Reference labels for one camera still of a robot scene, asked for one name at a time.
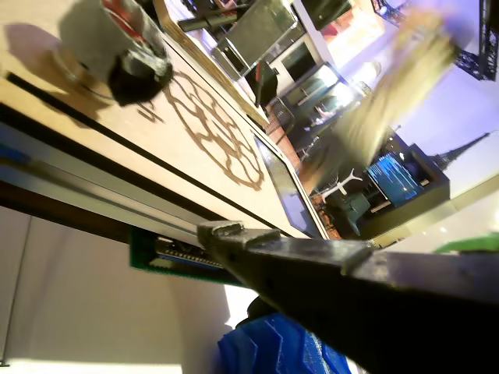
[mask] red object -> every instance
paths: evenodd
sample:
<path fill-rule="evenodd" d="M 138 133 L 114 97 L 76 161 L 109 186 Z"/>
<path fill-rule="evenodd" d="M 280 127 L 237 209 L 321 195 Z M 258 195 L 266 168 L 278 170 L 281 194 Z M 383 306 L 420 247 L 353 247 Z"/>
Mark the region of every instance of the red object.
<path fill-rule="evenodd" d="M 335 37 L 339 34 L 338 30 L 336 30 L 336 27 L 334 27 L 332 23 L 323 28 L 320 33 L 325 37 Z"/>

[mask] black plastic bracket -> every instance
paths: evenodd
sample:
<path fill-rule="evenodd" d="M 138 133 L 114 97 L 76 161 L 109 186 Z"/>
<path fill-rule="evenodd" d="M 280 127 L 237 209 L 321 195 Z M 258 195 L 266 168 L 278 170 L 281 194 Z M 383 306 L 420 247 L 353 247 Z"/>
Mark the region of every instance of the black plastic bracket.
<path fill-rule="evenodd" d="M 238 222 L 201 224 L 198 239 L 270 310 L 371 374 L 497 367 L 499 254 L 385 252 Z"/>

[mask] blue screen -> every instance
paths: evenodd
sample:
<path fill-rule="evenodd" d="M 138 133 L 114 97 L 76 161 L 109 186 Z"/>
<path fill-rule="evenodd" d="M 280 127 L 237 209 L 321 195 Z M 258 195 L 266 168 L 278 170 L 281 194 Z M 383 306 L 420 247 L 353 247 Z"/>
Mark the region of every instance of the blue screen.
<path fill-rule="evenodd" d="M 403 204 L 423 191 L 423 188 L 391 153 L 380 158 L 376 164 L 369 166 L 367 171 L 395 206 Z"/>

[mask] white chair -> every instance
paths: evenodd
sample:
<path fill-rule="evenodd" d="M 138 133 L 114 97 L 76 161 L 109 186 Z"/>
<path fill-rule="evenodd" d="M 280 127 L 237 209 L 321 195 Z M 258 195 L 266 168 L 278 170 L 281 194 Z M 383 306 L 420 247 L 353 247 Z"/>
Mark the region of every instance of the white chair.
<path fill-rule="evenodd" d="M 354 179 L 355 179 L 356 181 L 362 181 L 362 180 L 363 180 L 362 178 L 356 177 L 356 176 L 353 174 L 353 171 L 354 171 L 354 169 L 352 169 L 352 172 L 350 172 L 350 175 L 349 175 L 348 177 L 346 177 L 343 181 L 336 183 L 336 186 L 335 186 L 335 187 L 332 187 L 332 188 L 330 188 L 330 189 L 328 189 L 328 190 L 326 190 L 326 191 L 322 192 L 322 193 L 320 194 L 320 197 L 322 197 L 322 201 L 326 202 L 326 198 L 327 198 L 330 194 L 332 194 L 332 193 L 334 193 L 334 192 L 336 192 L 336 191 L 338 191 L 338 190 L 340 190 L 340 191 L 342 192 L 342 194 L 346 196 L 346 195 L 347 195 L 347 192 L 346 192 L 346 190 L 345 190 L 344 186 L 345 186 L 348 182 L 353 181 Z"/>

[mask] monitor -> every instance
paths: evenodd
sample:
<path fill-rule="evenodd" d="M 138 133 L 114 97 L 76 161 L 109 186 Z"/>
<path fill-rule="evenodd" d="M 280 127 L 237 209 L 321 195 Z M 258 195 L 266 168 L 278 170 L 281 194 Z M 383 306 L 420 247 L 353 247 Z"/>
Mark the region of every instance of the monitor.
<path fill-rule="evenodd" d="M 281 200 L 282 207 L 286 213 L 289 223 L 311 238 L 322 238 L 319 229 L 308 210 L 302 195 L 299 193 L 296 183 L 289 174 L 289 169 L 268 146 L 257 136 L 254 137 L 258 149 L 264 159 L 268 174 L 271 175 L 275 190 Z"/>
<path fill-rule="evenodd" d="M 394 206 L 400 206 L 423 191 L 392 153 L 381 157 L 367 169 L 370 177 Z"/>

